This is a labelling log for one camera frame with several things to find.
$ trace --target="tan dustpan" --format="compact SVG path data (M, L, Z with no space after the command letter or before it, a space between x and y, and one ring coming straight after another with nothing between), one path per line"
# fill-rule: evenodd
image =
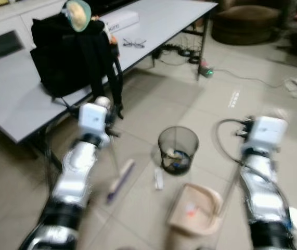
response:
M209 235L220 225L221 196L208 187L185 184L178 196L168 223L189 234Z

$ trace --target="cabinet door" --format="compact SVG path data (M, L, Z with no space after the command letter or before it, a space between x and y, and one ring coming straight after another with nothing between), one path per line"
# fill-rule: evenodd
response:
M0 35L8 33L10 31L15 31L15 34L22 46L28 51L31 50L33 45L33 40L29 36L27 29L22 23L19 16L8 18L4 21L0 21Z
M60 13L62 6L64 5L65 0L60 0L54 4L47 5L42 8L38 8L21 15L24 25L29 31L30 36L32 37L32 25L34 19L44 19L55 14Z

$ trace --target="white box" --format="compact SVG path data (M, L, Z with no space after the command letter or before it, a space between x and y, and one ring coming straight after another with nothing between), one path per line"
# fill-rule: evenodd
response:
M135 11L125 10L106 14L100 17L111 33L124 29L139 22L139 14Z

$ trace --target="brown armchair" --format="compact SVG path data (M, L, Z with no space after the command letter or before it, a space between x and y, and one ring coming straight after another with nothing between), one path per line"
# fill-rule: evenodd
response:
M222 43L246 45L269 40L282 29L296 0L220 0L212 37Z

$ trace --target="mesh trash can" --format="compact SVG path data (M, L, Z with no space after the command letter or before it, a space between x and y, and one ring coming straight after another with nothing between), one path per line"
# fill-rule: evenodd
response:
M162 168L177 176L189 171L199 140L192 130L174 126L162 131L158 145Z

